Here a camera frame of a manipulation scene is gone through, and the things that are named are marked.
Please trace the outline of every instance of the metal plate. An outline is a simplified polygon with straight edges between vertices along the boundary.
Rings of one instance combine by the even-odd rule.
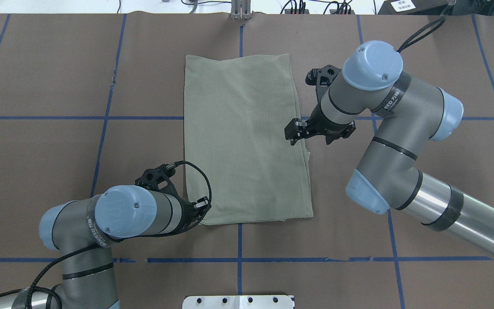
[[[294,307],[295,297],[288,295],[186,297],[182,303],[182,309],[294,309]]]

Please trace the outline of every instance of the brown table surface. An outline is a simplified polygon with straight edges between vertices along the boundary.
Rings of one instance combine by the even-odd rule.
[[[184,158],[186,55],[290,53],[301,113],[309,116],[316,104],[314,88],[304,84],[310,69],[340,67],[360,41],[398,47],[434,18],[0,15],[0,292],[28,286],[57,257],[37,234],[47,209]],[[459,128],[430,143],[417,167],[494,206],[494,17],[451,17],[402,56],[407,71],[465,107]],[[376,125],[364,112],[351,138],[330,146],[306,141],[311,219],[200,226],[116,246],[121,307],[284,293],[310,309],[494,308],[494,261],[484,252],[346,197]],[[182,170],[173,180],[185,192]],[[59,271],[41,285],[59,283]]]

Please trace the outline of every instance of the green towel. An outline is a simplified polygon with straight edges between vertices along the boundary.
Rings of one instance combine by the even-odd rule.
[[[202,223],[313,217],[304,141],[284,127],[300,118],[289,55],[214,61],[186,56],[184,152],[209,178],[212,209]],[[206,183],[186,169],[190,198]]]

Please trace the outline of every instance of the white floor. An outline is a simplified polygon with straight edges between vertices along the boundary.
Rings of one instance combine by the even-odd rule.
[[[287,0],[251,0],[255,12],[278,14]],[[384,0],[375,0],[377,11]],[[306,8],[310,14],[322,14],[326,3],[308,0]],[[352,0],[351,7],[356,14],[374,14],[373,0]],[[0,0],[0,13],[116,13],[119,0]],[[119,12],[190,12],[181,0],[121,0]],[[230,12],[229,3],[200,4],[196,13]]]

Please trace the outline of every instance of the wire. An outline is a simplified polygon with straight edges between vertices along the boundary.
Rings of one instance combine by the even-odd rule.
[[[53,290],[49,290],[47,288],[37,286],[37,283],[49,271],[49,269],[51,267],[55,266],[56,264],[62,262],[63,260],[66,260],[67,258],[71,258],[72,256],[76,256],[78,254],[82,254],[83,252],[86,252],[86,251],[89,251],[92,249],[96,249],[96,248],[100,248],[100,246],[99,245],[90,245],[90,246],[82,248],[80,250],[76,250],[74,252],[71,252],[70,254],[63,255],[60,258],[57,258],[56,260],[54,260],[53,262],[50,262],[49,265],[45,266],[45,268],[43,268],[43,270],[41,270],[39,275],[37,275],[36,279],[33,280],[32,284],[27,289],[28,293],[26,294],[26,303],[25,303],[26,309],[32,309],[32,296],[33,296],[34,292],[42,292],[42,293],[49,295],[50,297],[55,298],[57,301],[57,308],[62,309],[62,299],[60,298],[60,296]],[[12,291],[7,291],[5,293],[1,293],[0,297],[6,297],[7,295],[20,293],[22,290],[23,289],[16,289],[16,290],[12,290]]]
[[[157,234],[154,234],[154,235],[139,235],[139,236],[135,236],[135,237],[165,237],[165,236],[173,236],[173,235],[178,235],[179,233],[185,233],[191,229],[193,229],[194,227],[196,227],[201,221],[203,221],[205,215],[207,215],[208,211],[211,209],[211,201],[212,201],[212,190],[211,190],[211,184],[209,182],[209,178],[207,178],[207,175],[202,171],[202,169],[200,169],[199,167],[197,167],[196,165],[192,164],[191,162],[188,162],[188,161],[185,161],[185,160],[182,160],[182,161],[177,161],[177,162],[173,162],[175,164],[175,168],[177,166],[181,166],[183,164],[186,164],[186,165],[189,165],[191,167],[193,167],[195,170],[197,170],[202,176],[203,178],[205,179],[205,182],[207,184],[207,190],[209,191],[209,194],[208,194],[208,204],[207,204],[207,208],[204,209],[204,212],[201,214],[201,216],[197,219],[196,223],[194,223],[193,225],[190,225],[189,227],[186,227],[186,228],[183,228],[183,229],[180,229],[178,231],[174,231],[172,233],[157,233]]]
[[[184,0],[180,0],[183,4],[186,4],[187,6],[193,6],[193,3],[186,3]],[[198,4],[206,4],[206,3],[231,3],[230,1],[204,1],[204,2],[198,2]]]
[[[7,295],[16,294],[16,293],[19,293],[21,290],[22,289],[16,289],[16,290],[8,291],[5,293],[1,293],[0,297],[6,297]]]
[[[325,14],[325,12],[327,12],[327,8],[329,8],[329,6],[330,6],[331,4],[333,4],[333,3],[337,4],[337,10],[339,10],[339,5],[340,5],[340,4],[339,4],[337,1],[327,2],[327,6],[325,7],[325,10],[323,10],[323,13],[324,13],[324,14]]]
[[[400,46],[400,48],[398,48],[397,52],[401,53],[401,51],[403,51],[407,47],[410,47],[414,43],[417,43],[418,41],[420,41],[420,40],[424,39],[425,37],[427,37],[428,35],[430,35],[430,33],[433,33],[434,31],[436,31],[439,27],[441,27],[445,23],[445,19],[446,19],[446,16],[441,16],[437,20],[434,20],[431,23],[428,23],[424,27],[420,28],[417,32],[415,32],[412,36],[410,36],[408,39],[405,40],[405,42]],[[430,28],[431,26],[433,26],[435,24],[437,24],[437,26],[433,27],[428,32],[426,32],[425,34],[418,37],[421,33],[426,31],[426,29]]]
[[[57,258],[56,260],[54,260],[53,262],[50,262],[49,265],[45,266],[45,268],[43,268],[43,270],[41,270],[39,275],[36,276],[36,278],[33,280],[32,284],[28,288],[28,294],[26,295],[26,303],[25,303],[26,309],[32,309],[32,296],[33,296],[33,292],[35,292],[35,291],[44,292],[44,293],[47,293],[47,294],[51,295],[52,297],[54,297],[57,300],[57,305],[58,305],[57,307],[59,309],[61,309],[62,308],[62,301],[61,301],[60,297],[58,296],[58,294],[54,291],[49,290],[49,289],[45,289],[45,288],[37,286],[37,283],[49,271],[49,269],[51,267],[55,266],[56,264],[59,264],[60,262],[62,262],[63,260],[66,260],[67,258],[71,258],[72,256],[76,256],[78,254],[82,254],[83,252],[86,252],[86,251],[89,251],[92,249],[96,249],[96,248],[100,248],[100,246],[97,244],[90,245],[90,246],[82,248],[80,250],[76,250],[76,251],[71,252],[69,254],[63,255],[60,258]]]
[[[285,4],[283,4],[283,7],[282,7],[282,10],[280,12],[280,14],[283,14],[283,12],[285,11],[285,7],[287,6],[287,4],[291,4],[291,14],[292,14],[292,3],[295,2],[295,7],[296,7],[296,0],[289,0],[287,1]]]

